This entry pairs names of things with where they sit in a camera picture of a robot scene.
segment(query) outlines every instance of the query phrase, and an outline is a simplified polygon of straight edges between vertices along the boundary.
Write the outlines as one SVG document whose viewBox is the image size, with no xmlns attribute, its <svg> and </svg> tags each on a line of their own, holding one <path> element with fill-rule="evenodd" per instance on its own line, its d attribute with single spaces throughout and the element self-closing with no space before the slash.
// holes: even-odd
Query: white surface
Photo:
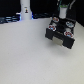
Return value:
<svg viewBox="0 0 84 84">
<path fill-rule="evenodd" d="M 45 38 L 49 23 L 0 24 L 0 84 L 84 84 L 84 27 L 70 50 Z"/>
</svg>

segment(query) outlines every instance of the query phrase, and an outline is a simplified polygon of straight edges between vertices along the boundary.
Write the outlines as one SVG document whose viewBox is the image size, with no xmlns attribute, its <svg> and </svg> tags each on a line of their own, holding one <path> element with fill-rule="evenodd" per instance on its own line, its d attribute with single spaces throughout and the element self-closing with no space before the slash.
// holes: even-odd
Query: black object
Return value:
<svg viewBox="0 0 84 84">
<path fill-rule="evenodd" d="M 84 1 L 83 0 L 77 0 L 76 1 L 76 19 L 77 22 L 80 23 L 82 26 L 84 26 Z"/>
<path fill-rule="evenodd" d="M 33 14 L 53 13 L 57 0 L 31 0 L 31 11 Z"/>
<path fill-rule="evenodd" d="M 58 18 L 59 21 L 55 22 L 53 20 L 54 17 Z M 71 27 L 66 25 L 66 22 L 71 22 L 74 24 L 74 26 L 71 28 Z M 45 37 L 50 39 L 50 40 L 53 40 L 53 37 L 58 38 L 58 39 L 63 41 L 63 43 L 62 43 L 63 46 L 71 49 L 73 44 L 74 44 L 75 39 L 64 35 L 64 32 L 65 32 L 66 28 L 69 28 L 69 29 L 71 29 L 71 33 L 74 35 L 74 27 L 76 24 L 75 6 L 73 6 L 72 9 L 68 9 L 67 16 L 65 19 L 59 18 L 59 11 L 58 11 L 58 9 L 56 9 L 53 16 L 52 16 L 52 20 L 51 20 L 49 25 L 53 25 L 53 23 L 56 24 L 56 26 L 55 26 L 56 30 L 53 31 L 50 28 L 47 28 Z"/>
<path fill-rule="evenodd" d="M 9 22 L 17 22 L 19 20 L 20 20 L 19 14 L 12 17 L 0 17 L 0 24 L 9 23 Z"/>
</svg>

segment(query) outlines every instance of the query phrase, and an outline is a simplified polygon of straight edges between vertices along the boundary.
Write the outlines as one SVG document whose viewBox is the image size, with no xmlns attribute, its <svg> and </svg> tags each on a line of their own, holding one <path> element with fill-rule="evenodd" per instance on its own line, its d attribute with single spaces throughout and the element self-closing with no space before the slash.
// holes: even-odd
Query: white table surface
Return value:
<svg viewBox="0 0 84 84">
<path fill-rule="evenodd" d="M 0 24 L 0 84 L 84 84 L 84 27 L 72 49 L 45 38 L 50 18 Z"/>
</svg>

